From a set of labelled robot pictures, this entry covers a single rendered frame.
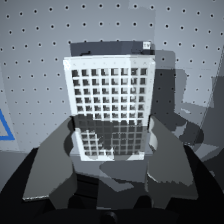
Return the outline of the white well plate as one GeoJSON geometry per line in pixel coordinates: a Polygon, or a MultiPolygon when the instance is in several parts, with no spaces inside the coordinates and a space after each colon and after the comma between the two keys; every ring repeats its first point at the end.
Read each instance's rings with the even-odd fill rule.
{"type": "Polygon", "coordinates": [[[143,160],[155,55],[97,55],[64,59],[81,161],[143,160]]]}

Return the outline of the blue tape rectangle outline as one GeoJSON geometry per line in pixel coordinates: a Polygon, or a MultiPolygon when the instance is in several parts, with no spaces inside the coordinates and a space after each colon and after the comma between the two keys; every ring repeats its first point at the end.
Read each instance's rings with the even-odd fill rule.
{"type": "Polygon", "coordinates": [[[0,140],[15,140],[0,109],[0,119],[8,136],[0,136],[0,140]]]}

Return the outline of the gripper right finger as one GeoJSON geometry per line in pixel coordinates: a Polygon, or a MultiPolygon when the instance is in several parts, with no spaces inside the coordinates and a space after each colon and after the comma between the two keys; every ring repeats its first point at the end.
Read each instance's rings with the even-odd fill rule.
{"type": "Polygon", "coordinates": [[[224,224],[224,193],[189,145],[183,144],[153,114],[144,188],[152,208],[178,213],[194,224],[224,224]]]}

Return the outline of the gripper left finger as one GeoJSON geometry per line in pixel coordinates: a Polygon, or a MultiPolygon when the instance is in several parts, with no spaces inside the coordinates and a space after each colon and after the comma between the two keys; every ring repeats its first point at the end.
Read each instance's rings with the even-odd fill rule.
{"type": "Polygon", "coordinates": [[[74,131],[74,117],[69,116],[19,165],[0,193],[0,224],[27,224],[46,212],[68,208],[78,188],[70,158],[74,131]]]}

